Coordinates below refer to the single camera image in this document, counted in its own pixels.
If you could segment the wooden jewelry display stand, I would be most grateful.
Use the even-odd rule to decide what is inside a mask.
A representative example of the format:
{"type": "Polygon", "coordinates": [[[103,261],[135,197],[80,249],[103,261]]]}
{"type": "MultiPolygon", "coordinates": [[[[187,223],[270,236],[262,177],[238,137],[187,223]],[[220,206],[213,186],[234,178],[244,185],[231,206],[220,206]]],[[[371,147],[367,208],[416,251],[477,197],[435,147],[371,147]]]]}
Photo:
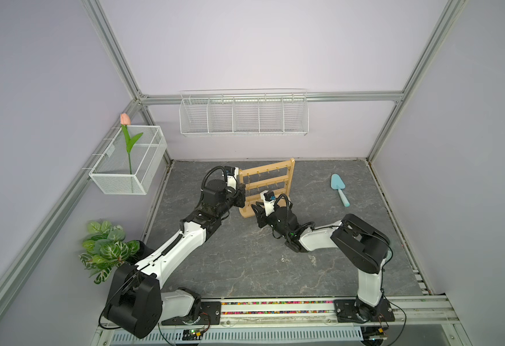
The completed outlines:
{"type": "Polygon", "coordinates": [[[245,185],[245,206],[240,209],[243,218],[255,216],[252,205],[262,201],[261,194],[264,191],[272,190],[276,197],[282,193],[290,195],[295,163],[296,160],[290,158],[286,161],[240,170],[239,182],[245,185]]]}

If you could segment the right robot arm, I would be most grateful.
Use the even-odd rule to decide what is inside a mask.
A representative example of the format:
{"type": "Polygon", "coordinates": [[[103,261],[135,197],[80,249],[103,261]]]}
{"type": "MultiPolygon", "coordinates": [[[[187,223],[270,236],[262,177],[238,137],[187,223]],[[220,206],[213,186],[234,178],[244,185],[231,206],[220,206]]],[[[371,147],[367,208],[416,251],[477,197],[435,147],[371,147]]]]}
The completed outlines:
{"type": "Polygon", "coordinates": [[[284,239],[294,252],[339,249],[359,271],[356,305],[376,309],[387,304],[383,270],[392,259],[390,240],[358,216],[349,213],[341,221],[316,228],[313,222],[300,224],[290,207],[252,206],[258,226],[270,226],[275,238],[284,239]]]}

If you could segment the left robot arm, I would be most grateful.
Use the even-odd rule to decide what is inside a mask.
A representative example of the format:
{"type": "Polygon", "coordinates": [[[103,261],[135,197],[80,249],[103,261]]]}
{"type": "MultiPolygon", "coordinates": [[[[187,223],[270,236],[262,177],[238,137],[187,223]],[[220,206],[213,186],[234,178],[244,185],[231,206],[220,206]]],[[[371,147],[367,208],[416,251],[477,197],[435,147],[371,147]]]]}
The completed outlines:
{"type": "Polygon", "coordinates": [[[204,183],[198,205],[180,220],[179,230],[166,243],[116,270],[100,316],[138,338],[163,321],[200,321],[199,294],[187,288],[163,292],[163,286],[184,259],[219,229],[230,209],[244,205],[245,186],[234,178],[204,183]]]}

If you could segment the small silver jewelry piece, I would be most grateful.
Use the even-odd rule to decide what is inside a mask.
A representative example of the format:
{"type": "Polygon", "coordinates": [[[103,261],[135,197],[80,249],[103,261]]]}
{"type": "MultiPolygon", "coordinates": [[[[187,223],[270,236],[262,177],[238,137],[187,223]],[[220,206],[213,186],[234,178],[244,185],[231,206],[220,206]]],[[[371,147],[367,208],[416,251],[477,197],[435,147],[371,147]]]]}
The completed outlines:
{"type": "Polygon", "coordinates": [[[309,258],[310,258],[310,261],[311,261],[311,264],[313,266],[316,266],[317,265],[317,259],[314,255],[309,255],[309,258]]]}

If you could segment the teal garden trowel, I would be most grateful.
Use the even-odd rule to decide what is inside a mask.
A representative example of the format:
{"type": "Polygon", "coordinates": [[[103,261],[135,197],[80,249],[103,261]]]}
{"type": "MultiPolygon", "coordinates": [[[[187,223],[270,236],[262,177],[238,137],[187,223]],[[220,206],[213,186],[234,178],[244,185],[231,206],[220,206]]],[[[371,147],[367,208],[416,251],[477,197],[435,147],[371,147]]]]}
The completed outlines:
{"type": "Polygon", "coordinates": [[[330,186],[333,190],[338,192],[341,202],[346,208],[348,208],[351,204],[344,193],[346,185],[339,174],[332,174],[330,178],[330,186]]]}

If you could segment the black ceramic vase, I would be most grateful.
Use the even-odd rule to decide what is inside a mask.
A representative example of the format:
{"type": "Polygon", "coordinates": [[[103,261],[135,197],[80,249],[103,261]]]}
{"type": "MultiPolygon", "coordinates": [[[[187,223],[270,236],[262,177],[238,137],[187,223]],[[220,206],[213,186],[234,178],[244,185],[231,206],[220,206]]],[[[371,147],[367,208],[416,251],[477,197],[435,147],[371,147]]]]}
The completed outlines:
{"type": "Polygon", "coordinates": [[[140,248],[138,249],[138,251],[132,255],[129,259],[129,262],[132,264],[132,265],[136,265],[140,260],[148,257],[149,255],[151,255],[155,249],[152,249],[150,247],[148,247],[144,242],[142,241],[138,241],[139,243],[139,246],[140,248]]]}

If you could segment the pink artificial tulip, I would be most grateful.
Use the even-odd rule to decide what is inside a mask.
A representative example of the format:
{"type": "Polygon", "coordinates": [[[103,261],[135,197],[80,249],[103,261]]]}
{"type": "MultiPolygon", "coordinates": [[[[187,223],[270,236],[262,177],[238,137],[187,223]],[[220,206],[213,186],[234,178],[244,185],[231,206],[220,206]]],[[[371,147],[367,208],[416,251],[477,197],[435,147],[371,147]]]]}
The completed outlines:
{"type": "Polygon", "coordinates": [[[131,162],[131,151],[138,140],[143,136],[143,133],[138,133],[132,136],[129,132],[129,127],[131,125],[131,119],[126,113],[120,115],[121,131],[124,134],[124,140],[126,143],[127,157],[129,163],[129,174],[133,174],[133,167],[131,162]]]}

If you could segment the green leafy artificial plant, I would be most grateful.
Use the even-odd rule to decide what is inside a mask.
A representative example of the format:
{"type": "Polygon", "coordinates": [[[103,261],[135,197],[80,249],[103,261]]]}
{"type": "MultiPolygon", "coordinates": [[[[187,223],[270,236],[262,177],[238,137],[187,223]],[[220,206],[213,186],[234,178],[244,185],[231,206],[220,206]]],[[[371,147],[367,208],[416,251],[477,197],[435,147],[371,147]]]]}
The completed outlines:
{"type": "Polygon", "coordinates": [[[105,283],[124,263],[135,263],[144,250],[139,240],[127,241],[123,227],[110,221],[90,221],[87,231],[79,259],[96,285],[105,283]]]}

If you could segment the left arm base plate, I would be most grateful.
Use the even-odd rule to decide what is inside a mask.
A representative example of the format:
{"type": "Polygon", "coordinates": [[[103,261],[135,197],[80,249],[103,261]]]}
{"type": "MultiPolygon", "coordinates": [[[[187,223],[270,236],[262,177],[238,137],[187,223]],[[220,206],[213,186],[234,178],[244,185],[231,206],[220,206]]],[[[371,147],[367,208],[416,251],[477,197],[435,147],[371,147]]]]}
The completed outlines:
{"type": "Polygon", "coordinates": [[[202,301],[195,305],[191,313],[184,317],[172,317],[161,322],[163,326],[218,325],[222,316],[220,301],[202,301]]]}

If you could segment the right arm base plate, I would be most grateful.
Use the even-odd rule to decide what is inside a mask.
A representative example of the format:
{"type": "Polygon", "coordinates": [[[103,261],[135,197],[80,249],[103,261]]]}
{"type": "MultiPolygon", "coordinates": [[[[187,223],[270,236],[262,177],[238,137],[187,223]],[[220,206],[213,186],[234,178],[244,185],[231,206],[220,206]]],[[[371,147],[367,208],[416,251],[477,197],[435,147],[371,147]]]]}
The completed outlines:
{"type": "Polygon", "coordinates": [[[339,323],[365,324],[367,322],[395,321],[392,307],[386,298],[382,298],[376,306],[370,306],[359,298],[336,299],[334,307],[339,323]]]}

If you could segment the white mesh wall basket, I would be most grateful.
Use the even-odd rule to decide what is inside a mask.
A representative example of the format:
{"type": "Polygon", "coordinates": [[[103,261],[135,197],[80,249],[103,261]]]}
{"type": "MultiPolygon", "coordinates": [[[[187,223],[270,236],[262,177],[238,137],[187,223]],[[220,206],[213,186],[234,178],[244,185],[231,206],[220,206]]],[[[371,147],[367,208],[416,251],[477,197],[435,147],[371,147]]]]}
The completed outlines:
{"type": "Polygon", "coordinates": [[[124,134],[119,129],[88,175],[106,195],[146,195],[163,161],[166,139],[159,126],[130,125],[132,136],[143,133],[131,151],[133,174],[129,174],[124,134]]]}

